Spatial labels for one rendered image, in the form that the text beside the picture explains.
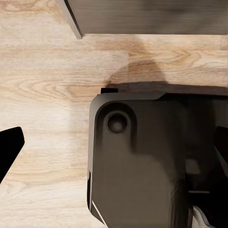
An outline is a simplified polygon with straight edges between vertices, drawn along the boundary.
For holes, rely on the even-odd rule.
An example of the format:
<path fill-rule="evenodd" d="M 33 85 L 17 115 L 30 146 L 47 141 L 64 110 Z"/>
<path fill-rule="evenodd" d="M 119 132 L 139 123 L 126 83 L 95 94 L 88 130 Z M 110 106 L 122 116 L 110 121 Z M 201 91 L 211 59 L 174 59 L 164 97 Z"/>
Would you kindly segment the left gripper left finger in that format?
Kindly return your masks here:
<path fill-rule="evenodd" d="M 0 132 L 0 184 L 25 144 L 20 126 Z"/>

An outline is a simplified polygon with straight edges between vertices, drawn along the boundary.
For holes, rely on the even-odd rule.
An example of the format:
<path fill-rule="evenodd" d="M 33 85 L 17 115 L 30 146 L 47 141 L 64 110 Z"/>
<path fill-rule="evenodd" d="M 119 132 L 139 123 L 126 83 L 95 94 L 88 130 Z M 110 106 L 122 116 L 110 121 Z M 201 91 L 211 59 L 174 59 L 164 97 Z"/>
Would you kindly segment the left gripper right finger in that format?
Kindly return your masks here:
<path fill-rule="evenodd" d="M 228 165 L 228 128 L 217 126 L 213 143 Z"/>

